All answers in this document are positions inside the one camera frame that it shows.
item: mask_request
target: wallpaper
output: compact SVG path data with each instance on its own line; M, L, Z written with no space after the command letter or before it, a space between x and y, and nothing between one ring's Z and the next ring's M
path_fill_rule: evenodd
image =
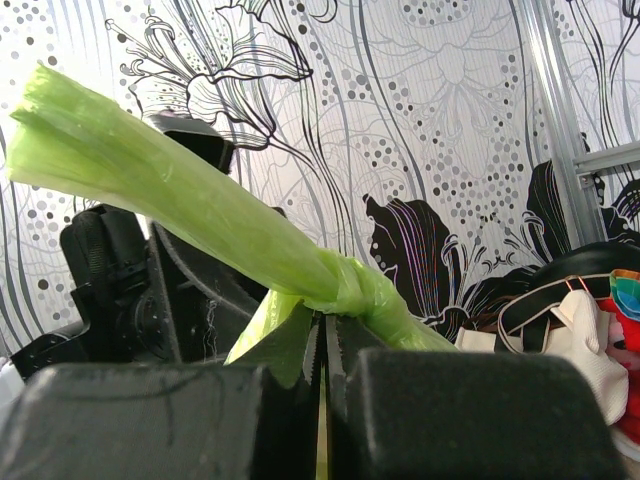
M208 122L235 180L452 340L569 250L515 0L4 0L0 22L0 112L40 62ZM86 202L3 178L0 207L15 350L78 319L57 238Z
M640 140L640 1L555 0L551 6L577 120L590 149ZM640 229L639 179L638 164L595 178L601 204L613 206L634 230Z

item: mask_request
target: black mechanical device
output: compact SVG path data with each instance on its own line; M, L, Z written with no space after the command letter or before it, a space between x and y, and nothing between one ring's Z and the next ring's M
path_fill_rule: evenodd
M156 120L228 172L206 125ZM12 357L28 383L0 432L1 479L311 480L325 417L333 480L626 478L559 359L391 351L300 305L222 366L264 289L149 229L101 205L62 233L82 322Z

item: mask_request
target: plastic bag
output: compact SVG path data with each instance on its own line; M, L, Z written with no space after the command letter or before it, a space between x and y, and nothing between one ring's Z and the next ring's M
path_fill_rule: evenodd
M357 317L392 347L455 350L413 318L382 273L317 247L198 156L64 75L39 67L11 116L20 122L8 151L11 180L151 217L272 290L229 361L275 329L300 301Z

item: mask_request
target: bag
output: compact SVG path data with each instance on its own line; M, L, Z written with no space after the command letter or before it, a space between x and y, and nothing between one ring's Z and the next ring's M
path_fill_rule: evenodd
M603 282L607 279L608 275L579 279L585 290L573 290L568 280L538 288L504 308L498 319L498 335L461 330L456 346L468 352L505 349L524 353L523 327L543 313L551 312L564 326L550 330L547 322L539 353L556 355L571 362L591 386L605 421L612 425L626 409L628 373L605 353L611 314L598 308L588 286L590 284L598 295L603 295L606 286ZM560 302L556 301L558 295L564 295Z

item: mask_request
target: metal frame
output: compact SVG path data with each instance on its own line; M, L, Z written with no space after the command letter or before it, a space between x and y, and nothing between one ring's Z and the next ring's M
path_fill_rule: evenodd
M605 170L640 162L640 142L627 143L601 152L588 153L574 159L573 164L578 175L588 175Z
M548 115L553 167L572 248L606 240L600 208L590 182L581 182L574 159L586 151L564 72L562 49L553 32L547 2L521 0L530 49Z

